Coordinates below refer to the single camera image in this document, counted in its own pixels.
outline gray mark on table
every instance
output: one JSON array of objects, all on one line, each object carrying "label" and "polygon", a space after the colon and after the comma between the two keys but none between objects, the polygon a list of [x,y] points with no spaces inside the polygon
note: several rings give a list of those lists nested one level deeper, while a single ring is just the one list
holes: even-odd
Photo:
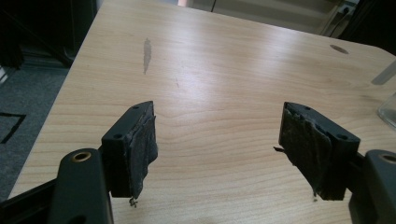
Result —
[{"label": "gray mark on table", "polygon": [[143,59],[143,65],[144,65],[144,74],[149,69],[149,61],[151,60],[151,44],[149,43],[149,39],[146,38],[145,45],[144,45],[144,52],[145,52],[145,57]]}]

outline wooden table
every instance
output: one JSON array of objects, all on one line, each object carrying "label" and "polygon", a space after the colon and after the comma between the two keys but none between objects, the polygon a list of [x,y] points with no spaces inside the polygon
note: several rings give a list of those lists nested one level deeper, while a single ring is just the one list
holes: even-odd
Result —
[{"label": "wooden table", "polygon": [[112,200],[116,223],[349,223],[350,192],[314,202],[298,169],[273,150],[282,106],[312,106],[361,138],[360,153],[396,151],[396,132],[375,113],[396,81],[371,84],[394,60],[191,8],[106,0],[12,196],[54,178],[65,154],[99,147],[129,106],[152,100],[159,158],[137,208]]}]

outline carpeted floor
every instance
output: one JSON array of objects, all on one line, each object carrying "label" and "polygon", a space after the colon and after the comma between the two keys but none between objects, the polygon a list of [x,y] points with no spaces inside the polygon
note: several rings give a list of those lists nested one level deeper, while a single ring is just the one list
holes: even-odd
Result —
[{"label": "carpeted floor", "polygon": [[7,72],[0,84],[0,202],[8,198],[68,69],[41,52],[25,52],[21,69]]}]

